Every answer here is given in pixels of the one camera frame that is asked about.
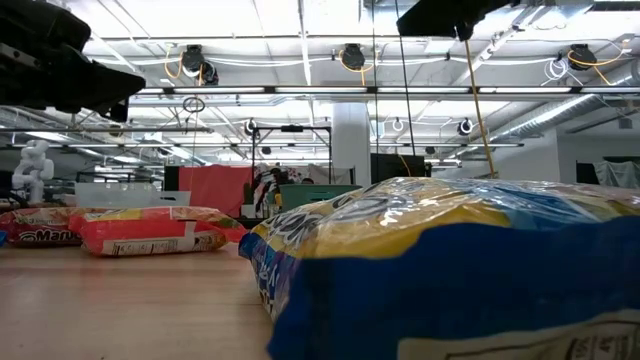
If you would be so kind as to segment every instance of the plastic packaging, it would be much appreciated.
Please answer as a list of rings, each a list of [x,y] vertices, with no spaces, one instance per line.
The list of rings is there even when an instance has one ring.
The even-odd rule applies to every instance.
[[[104,256],[212,251],[246,233],[215,209],[182,206],[85,214],[74,217],[70,229],[89,252]]]
[[[638,215],[626,189],[396,178],[275,216],[240,255],[276,360],[577,359],[572,342],[637,341],[616,324],[640,324]]]
[[[33,208],[19,209],[0,215],[0,230],[6,241],[20,247],[79,246],[82,239],[69,230],[72,216],[99,213],[94,208]]]

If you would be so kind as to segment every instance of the wooden table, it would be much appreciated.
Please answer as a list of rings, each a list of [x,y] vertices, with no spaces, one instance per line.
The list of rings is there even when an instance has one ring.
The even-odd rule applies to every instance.
[[[96,258],[0,248],[0,358],[268,359],[251,264],[213,253]]]

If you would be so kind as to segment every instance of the ceiling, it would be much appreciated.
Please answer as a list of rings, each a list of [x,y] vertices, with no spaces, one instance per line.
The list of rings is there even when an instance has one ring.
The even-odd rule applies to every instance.
[[[376,67],[364,75],[367,86],[446,86],[469,85],[470,78],[465,60],[464,44],[441,38],[400,38],[395,28],[395,9],[382,7],[375,13],[375,27],[371,12],[362,11],[358,0],[301,0],[304,11],[299,15],[298,0],[51,0],[67,7],[73,14],[87,22],[93,30],[93,40],[85,47],[85,55],[105,65],[143,76],[150,87],[194,86],[194,78],[182,73],[177,78],[179,54],[188,44],[203,45],[203,53],[215,65],[220,86],[361,86],[360,73],[346,71],[339,59],[345,43],[359,43],[368,61],[377,53]],[[400,6],[400,14],[409,7]],[[587,12],[570,19],[559,17],[554,11],[523,27],[523,31],[511,33],[512,22],[522,8],[501,9],[489,14],[480,22],[470,40],[471,57],[476,58],[492,44],[492,53],[483,61],[474,61],[476,82],[479,86],[573,86],[578,83],[600,85],[598,74],[593,71],[574,71],[552,68],[562,76],[554,78],[551,63],[559,52],[566,54],[571,44],[588,44],[600,61],[615,59],[599,69],[607,74],[636,57],[640,40],[638,12]],[[305,39],[301,34],[304,27]],[[305,75],[304,58],[308,57],[309,72]],[[169,74],[165,70],[165,61]],[[243,127],[249,119],[259,125],[310,124],[330,126],[332,103],[330,97],[284,98],[271,104],[273,96],[242,95],[243,106],[233,104],[235,96],[205,96],[219,106],[209,107],[192,117],[191,124],[209,127],[210,134],[188,132],[163,133],[166,142],[225,143],[242,142]],[[157,101],[157,97],[137,96],[137,101]],[[469,100],[449,101],[366,100],[371,120],[379,121],[382,142],[406,142],[409,138],[409,113],[412,117],[414,138],[422,142],[468,142],[456,132],[459,120],[476,118],[475,105]],[[481,101],[481,114],[491,132],[522,114],[541,105],[535,97],[520,101]],[[6,109],[0,117],[5,127],[59,127],[69,125],[68,114],[48,109],[46,112],[15,113]],[[129,126],[155,127],[183,125],[187,116],[175,117],[173,107],[132,106],[129,110]],[[574,124],[593,121],[575,119]],[[76,117],[82,126],[107,126],[109,121],[95,114],[83,112]],[[615,124],[605,124],[585,131],[589,135],[602,132],[607,136],[629,136]],[[136,143],[138,138],[125,134],[113,137],[108,134],[84,134],[84,138],[69,135],[68,142]],[[16,143],[30,138],[18,136]],[[313,142],[321,144],[313,134],[273,133],[274,142]],[[5,137],[3,142],[10,142]],[[65,169],[83,167],[88,161],[105,161],[100,154],[121,155],[117,151],[94,149],[95,154],[80,152],[71,154]],[[239,162],[242,152],[232,149],[193,150],[204,162]],[[326,158],[323,148],[274,149],[267,158]],[[77,161],[82,156],[85,162]],[[165,161],[166,158],[151,149],[135,149],[126,156],[142,158],[145,162]]]

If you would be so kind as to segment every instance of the white pillar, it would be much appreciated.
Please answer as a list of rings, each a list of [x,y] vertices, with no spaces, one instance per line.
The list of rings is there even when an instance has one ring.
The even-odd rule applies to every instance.
[[[366,103],[333,104],[333,167],[355,168],[357,185],[371,185],[369,111]]]

